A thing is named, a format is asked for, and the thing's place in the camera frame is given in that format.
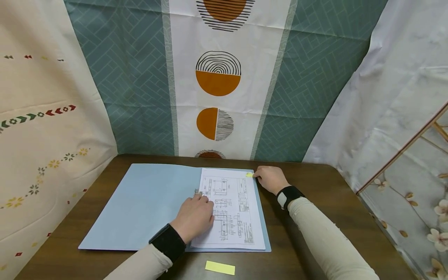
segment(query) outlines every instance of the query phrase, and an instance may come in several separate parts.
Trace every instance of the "light blue folder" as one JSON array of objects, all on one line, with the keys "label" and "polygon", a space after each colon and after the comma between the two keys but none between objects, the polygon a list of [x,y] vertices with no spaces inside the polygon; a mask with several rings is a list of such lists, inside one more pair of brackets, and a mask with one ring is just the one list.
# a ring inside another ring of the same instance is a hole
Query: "light blue folder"
[{"label": "light blue folder", "polygon": [[[176,217],[185,199],[194,195],[194,190],[199,187],[201,171],[202,168],[184,165],[132,164],[78,249],[137,251],[143,248],[151,237]],[[257,188],[255,195],[265,250],[187,246],[186,251],[271,252]]]}]

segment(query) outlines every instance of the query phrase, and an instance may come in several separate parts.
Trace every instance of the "floral pattern fabric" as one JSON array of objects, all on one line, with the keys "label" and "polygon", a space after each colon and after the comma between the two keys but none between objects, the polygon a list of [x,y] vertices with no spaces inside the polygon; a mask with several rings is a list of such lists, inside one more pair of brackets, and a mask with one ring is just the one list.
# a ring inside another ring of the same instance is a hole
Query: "floral pattern fabric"
[{"label": "floral pattern fabric", "polygon": [[447,172],[448,142],[430,127],[360,193],[418,279],[448,280]]},{"label": "floral pattern fabric", "polygon": [[52,23],[51,2],[2,2],[2,280],[17,275],[116,155],[82,52],[64,47],[67,25]]}]

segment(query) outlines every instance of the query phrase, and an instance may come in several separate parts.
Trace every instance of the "circle design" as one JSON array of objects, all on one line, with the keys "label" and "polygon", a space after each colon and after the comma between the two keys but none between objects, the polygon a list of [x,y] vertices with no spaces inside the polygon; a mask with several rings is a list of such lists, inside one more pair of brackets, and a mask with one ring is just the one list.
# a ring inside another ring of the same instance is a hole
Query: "circle design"
[{"label": "circle design", "polygon": [[249,18],[255,0],[198,0],[202,20],[212,29],[234,32]]},{"label": "circle design", "polygon": [[210,95],[228,95],[240,83],[241,63],[228,52],[206,52],[196,64],[196,80],[200,87]]},{"label": "circle design", "polygon": [[198,130],[210,140],[221,141],[233,132],[233,119],[228,113],[218,108],[202,110],[197,119]]},{"label": "circle design", "polygon": [[199,151],[194,157],[196,158],[209,158],[209,159],[225,159],[223,153],[215,150],[202,150]]}]

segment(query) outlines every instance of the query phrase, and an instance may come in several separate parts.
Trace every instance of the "forearm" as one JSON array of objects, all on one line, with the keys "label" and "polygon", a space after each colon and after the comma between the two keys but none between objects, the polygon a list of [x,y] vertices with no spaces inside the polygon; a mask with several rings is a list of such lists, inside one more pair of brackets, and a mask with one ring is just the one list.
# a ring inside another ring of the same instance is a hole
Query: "forearm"
[{"label": "forearm", "polygon": [[295,199],[288,210],[329,280],[379,280],[352,243],[308,199]]},{"label": "forearm", "polygon": [[106,280],[157,279],[172,266],[171,260],[150,244],[133,254],[111,272]]}]

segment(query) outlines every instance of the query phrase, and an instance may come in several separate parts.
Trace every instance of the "fabric backdrop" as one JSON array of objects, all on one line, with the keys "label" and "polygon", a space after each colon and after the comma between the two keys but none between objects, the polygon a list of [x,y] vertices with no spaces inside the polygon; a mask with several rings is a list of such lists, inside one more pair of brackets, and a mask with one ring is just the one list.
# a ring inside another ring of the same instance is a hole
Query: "fabric backdrop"
[{"label": "fabric backdrop", "polygon": [[[437,122],[448,131],[448,113]],[[379,226],[421,279],[437,279],[432,273],[440,267],[431,259],[448,269],[447,252],[439,252],[427,237],[431,229],[448,232],[448,180],[441,178],[447,173],[448,142],[431,127],[361,192]]]},{"label": "fabric backdrop", "polygon": [[[119,153],[301,161],[386,4],[232,2],[246,5],[225,30],[211,14],[226,6],[207,0],[65,0]],[[206,52],[240,72],[198,70]],[[236,88],[200,85],[210,74]]]},{"label": "fabric backdrop", "polygon": [[0,1],[0,279],[13,279],[117,154],[66,11]]},{"label": "fabric backdrop", "polygon": [[303,159],[359,190],[448,101],[448,2],[389,0],[370,49]]}]

